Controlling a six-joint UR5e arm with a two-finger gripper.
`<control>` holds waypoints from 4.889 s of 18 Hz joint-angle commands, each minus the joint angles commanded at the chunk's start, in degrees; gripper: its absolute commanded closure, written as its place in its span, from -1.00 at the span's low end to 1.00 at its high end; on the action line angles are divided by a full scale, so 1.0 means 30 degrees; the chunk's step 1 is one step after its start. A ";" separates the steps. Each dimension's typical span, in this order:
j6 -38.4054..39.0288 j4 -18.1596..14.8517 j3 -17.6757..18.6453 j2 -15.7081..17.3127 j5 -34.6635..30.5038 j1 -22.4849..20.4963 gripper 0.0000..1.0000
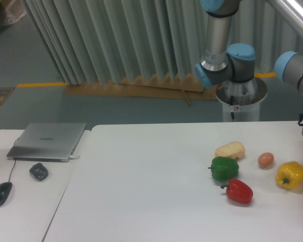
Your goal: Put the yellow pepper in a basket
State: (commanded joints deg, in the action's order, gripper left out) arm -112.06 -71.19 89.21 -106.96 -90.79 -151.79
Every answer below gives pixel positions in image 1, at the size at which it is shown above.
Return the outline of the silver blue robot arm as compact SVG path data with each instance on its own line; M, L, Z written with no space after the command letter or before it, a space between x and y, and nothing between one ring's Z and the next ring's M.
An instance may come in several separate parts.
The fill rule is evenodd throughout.
M206 52L195 72L206 87L218 85L216 97L223 104L224 121L241 119L258 120L252 114L266 97L267 87L255 77L256 54L252 46L244 43L228 45L232 16L238 11L239 1L200 1L208 14ZM284 83L303 95L303 54L288 51L278 57L274 71ZM298 125L302 127L303 113L299 114Z

